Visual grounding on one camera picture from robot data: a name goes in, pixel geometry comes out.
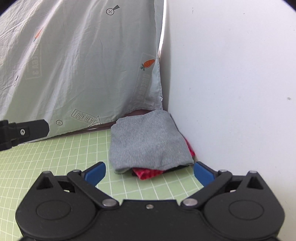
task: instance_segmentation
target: blue gripper pad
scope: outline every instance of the blue gripper pad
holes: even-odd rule
[[[214,181],[215,176],[213,173],[199,165],[198,163],[194,164],[194,176],[196,179],[205,187]]]
[[[85,170],[84,180],[96,186],[106,174],[106,165],[104,162],[99,162],[96,165]]]

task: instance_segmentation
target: folded clothing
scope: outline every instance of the folded clothing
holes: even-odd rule
[[[185,139],[163,110],[119,119],[111,127],[109,160],[116,173],[133,167],[165,171],[193,164]]]
[[[194,150],[192,149],[191,145],[189,144],[189,142],[185,139],[186,141],[186,144],[188,146],[188,149],[190,151],[190,154],[192,156],[192,158],[195,157],[195,152]],[[135,174],[135,176],[138,176],[138,178],[140,180],[146,180],[146,179],[150,179],[150,178],[153,178],[153,177],[156,177],[156,176],[159,176],[163,173],[166,173],[166,172],[173,172],[173,171],[176,171],[176,170],[179,170],[179,169],[182,169],[182,168],[185,168],[186,166],[177,166],[177,167],[173,167],[169,170],[166,170],[166,171],[160,171],[160,170],[151,170],[151,169],[147,169],[147,168],[133,168],[133,172]]]

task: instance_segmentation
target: wall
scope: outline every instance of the wall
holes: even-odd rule
[[[200,161],[259,170],[296,237],[296,12],[281,0],[169,1],[163,104]]]

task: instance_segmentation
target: red plaid fabric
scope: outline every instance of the red plaid fabric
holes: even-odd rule
[[[189,148],[190,154],[192,156],[192,158],[195,157],[195,152],[192,149],[191,145],[189,144],[189,142],[185,139],[187,146]],[[160,171],[160,170],[151,170],[151,169],[146,169],[146,168],[133,168],[134,173],[138,176],[138,178],[140,180],[146,180],[146,179],[150,179],[153,177],[156,177],[158,175],[161,175],[164,173],[164,171]]]

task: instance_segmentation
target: green mat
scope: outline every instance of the green mat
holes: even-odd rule
[[[146,181],[132,177],[131,172],[115,174],[108,162],[110,141],[110,130],[106,130],[19,145],[0,152],[0,241],[16,241],[21,237],[15,210],[39,174],[46,170],[65,175],[103,161],[107,172],[97,187],[120,202],[123,199],[180,202],[202,188],[191,167]]]

